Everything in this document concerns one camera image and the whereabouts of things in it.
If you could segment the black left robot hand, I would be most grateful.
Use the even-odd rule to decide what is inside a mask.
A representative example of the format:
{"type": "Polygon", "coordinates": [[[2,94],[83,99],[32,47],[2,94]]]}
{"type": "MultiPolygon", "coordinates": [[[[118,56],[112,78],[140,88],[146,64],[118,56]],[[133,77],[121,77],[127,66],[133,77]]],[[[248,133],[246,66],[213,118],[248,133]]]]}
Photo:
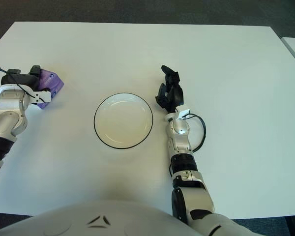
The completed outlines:
{"type": "Polygon", "coordinates": [[[21,87],[28,86],[33,91],[51,91],[47,86],[40,85],[43,82],[42,69],[39,65],[34,65],[28,74],[21,74],[19,69],[9,69],[7,74],[1,79],[1,85],[19,84],[21,87]]]}

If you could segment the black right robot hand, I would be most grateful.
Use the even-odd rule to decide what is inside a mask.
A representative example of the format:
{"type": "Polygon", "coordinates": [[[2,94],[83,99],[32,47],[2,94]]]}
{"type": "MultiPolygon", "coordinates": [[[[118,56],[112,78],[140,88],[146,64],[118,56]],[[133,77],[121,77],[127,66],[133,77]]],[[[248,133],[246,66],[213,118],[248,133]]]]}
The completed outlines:
{"type": "Polygon", "coordinates": [[[174,113],[176,107],[183,105],[183,90],[180,83],[179,73],[169,67],[162,65],[161,70],[165,73],[165,83],[160,85],[155,97],[156,103],[167,113],[174,113]]]}

